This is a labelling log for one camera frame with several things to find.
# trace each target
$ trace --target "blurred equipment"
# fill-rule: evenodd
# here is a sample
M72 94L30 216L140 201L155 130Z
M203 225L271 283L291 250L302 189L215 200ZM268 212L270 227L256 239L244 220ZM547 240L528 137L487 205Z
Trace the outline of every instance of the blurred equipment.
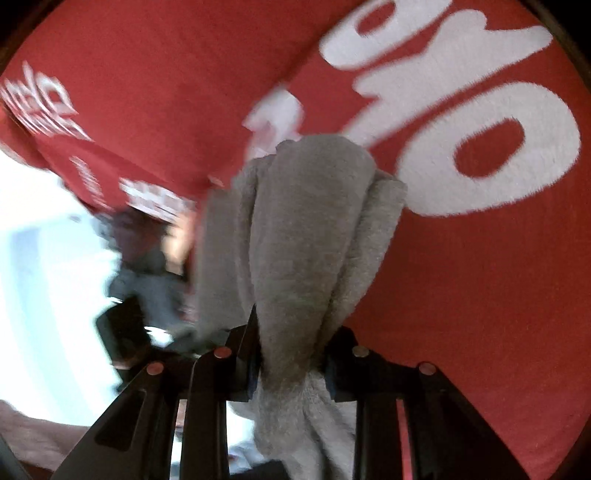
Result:
M136 307L125 308L133 317ZM139 332L138 326L138 319L131 318L114 330L113 341L121 354L142 358L134 367L140 372L52 479L168 480L178 402L185 398L180 480L230 478L226 402L249 401L256 390L261 364L256 310L247 325L230 332L226 346L199 358L169 348L146 350L145 338L132 333ZM401 438L410 444L417 480L528 479L486 421L434 365L389 363L357 345L353 332L343 327L326 349L325 377L335 401L358 402L354 480L402 480ZM404 403L407 432L400 428L397 400ZM7 448L0 449L0 478L27 478ZM286 476L273 463L233 478Z

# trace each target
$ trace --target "white floor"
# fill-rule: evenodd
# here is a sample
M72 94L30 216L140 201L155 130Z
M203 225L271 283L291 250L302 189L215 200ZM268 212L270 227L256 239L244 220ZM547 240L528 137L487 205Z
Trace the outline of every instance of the white floor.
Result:
M15 243L23 232L37 239L37 276L14 271L15 251L27 260ZM93 321L110 306L104 285L117 261L56 176L0 153L1 399L29 416L63 423L90 425L103 413L118 377ZM39 291L23 292L23 286ZM39 310L35 296L41 293L48 300ZM31 312L37 312L34 318ZM67 395L56 387L60 382ZM229 445L251 431L251 422L229 413Z

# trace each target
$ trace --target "gray object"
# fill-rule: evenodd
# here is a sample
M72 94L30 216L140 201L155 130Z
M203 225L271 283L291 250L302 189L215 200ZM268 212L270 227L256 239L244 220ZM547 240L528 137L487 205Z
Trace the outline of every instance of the gray object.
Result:
M264 365L255 398L235 410L255 420L258 449L293 480L352 476L356 406L330 399L319 366L373 282L404 196L367 151L317 135L283 142L210 198L198 262L203 333L245 323L256 303ZM226 226L233 217L223 236L213 226L219 202L235 212L220 217Z

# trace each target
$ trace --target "gray cloth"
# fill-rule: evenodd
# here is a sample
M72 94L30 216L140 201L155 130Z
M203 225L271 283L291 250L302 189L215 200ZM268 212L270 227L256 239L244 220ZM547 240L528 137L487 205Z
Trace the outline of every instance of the gray cloth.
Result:
M249 163L227 194L237 205L234 256L219 265L237 275L236 325L256 303L264 359L255 398L235 409L255 420L258 449L283 460L293 480L352 476L355 405L330 399L319 366L373 282L404 196L401 182L337 135L283 142L276 155ZM229 239L211 233L205 229L204 248L214 242L223 254ZM225 321L200 302L199 317Z

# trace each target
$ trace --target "folded gray fabric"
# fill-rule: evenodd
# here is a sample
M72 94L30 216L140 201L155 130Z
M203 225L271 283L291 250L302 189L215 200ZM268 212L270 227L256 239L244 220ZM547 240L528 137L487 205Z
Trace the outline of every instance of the folded gray fabric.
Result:
M258 449L283 460L294 480L352 476L355 405L332 402L319 366L373 282L404 195L367 151L337 135L283 142L276 155L249 163L227 194L237 207L234 264L218 261L237 276L237 325L256 303L264 359L255 398L236 410L255 420ZM200 318L215 323L221 312L199 299Z

